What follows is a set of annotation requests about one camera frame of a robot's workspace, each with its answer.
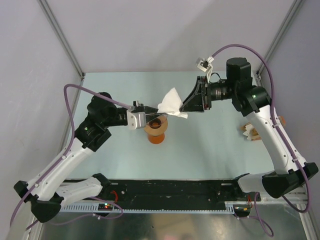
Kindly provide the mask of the white paper coffee filter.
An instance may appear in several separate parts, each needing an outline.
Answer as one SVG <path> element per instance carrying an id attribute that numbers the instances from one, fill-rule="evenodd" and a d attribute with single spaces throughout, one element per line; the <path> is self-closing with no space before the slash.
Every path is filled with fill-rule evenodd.
<path id="1" fill-rule="evenodd" d="M 174 87 L 164 96 L 162 102 L 157 105 L 157 113 L 187 119 L 188 114 L 180 111 L 182 105 L 183 102 Z"/>

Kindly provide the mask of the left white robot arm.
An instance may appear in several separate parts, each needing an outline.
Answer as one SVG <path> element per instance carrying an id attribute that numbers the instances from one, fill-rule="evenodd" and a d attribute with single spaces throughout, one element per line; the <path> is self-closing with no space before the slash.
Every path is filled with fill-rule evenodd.
<path id="1" fill-rule="evenodd" d="M 72 128 L 69 145 L 35 178 L 14 185 L 14 190 L 24 203 L 31 204 L 31 212 L 41 223 L 53 219 L 64 206 L 82 199 L 107 199 L 111 182 L 101 173 L 64 187 L 61 183 L 111 137 L 110 127 L 139 129 L 159 116 L 157 108 L 136 101 L 129 107 L 120 106 L 107 92 L 93 96 L 87 110 L 84 121 Z"/>

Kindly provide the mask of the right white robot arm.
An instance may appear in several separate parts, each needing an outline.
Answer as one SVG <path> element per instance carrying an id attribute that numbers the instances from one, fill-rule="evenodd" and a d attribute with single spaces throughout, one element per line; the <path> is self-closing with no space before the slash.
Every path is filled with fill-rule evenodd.
<path id="1" fill-rule="evenodd" d="M 234 108 L 256 129 L 272 160 L 274 170 L 261 174 L 245 174 L 231 187 L 232 197 L 243 200 L 249 192 L 267 192 L 278 199 L 302 186 L 305 178 L 312 178 L 319 169 L 308 163 L 297 151 L 276 114 L 271 115 L 271 97 L 262 86 L 253 84 L 251 64 L 243 57 L 226 62 L 226 78 L 210 82 L 214 59 L 199 58 L 197 67 L 205 72 L 183 101 L 181 112 L 203 113 L 213 101 L 230 99 Z"/>

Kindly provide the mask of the orange glass carafe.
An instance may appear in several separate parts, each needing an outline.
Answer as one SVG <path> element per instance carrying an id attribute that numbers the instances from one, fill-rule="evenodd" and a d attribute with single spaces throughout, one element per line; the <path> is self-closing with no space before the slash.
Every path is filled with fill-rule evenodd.
<path id="1" fill-rule="evenodd" d="M 147 135 L 147 139 L 152 144 L 155 144 L 155 145 L 161 144 L 165 140 L 165 134 L 164 133 L 162 133 L 160 135 L 148 134 Z"/>

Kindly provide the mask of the clear glass dripper cone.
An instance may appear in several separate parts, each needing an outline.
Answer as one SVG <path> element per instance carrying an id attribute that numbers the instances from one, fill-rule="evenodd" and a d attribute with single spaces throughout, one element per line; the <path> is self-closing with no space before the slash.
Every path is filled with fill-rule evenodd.
<path id="1" fill-rule="evenodd" d="M 168 120 L 166 114 L 156 114 L 150 117 L 150 120 L 146 123 L 148 127 L 153 130 L 165 129 L 168 127 Z"/>

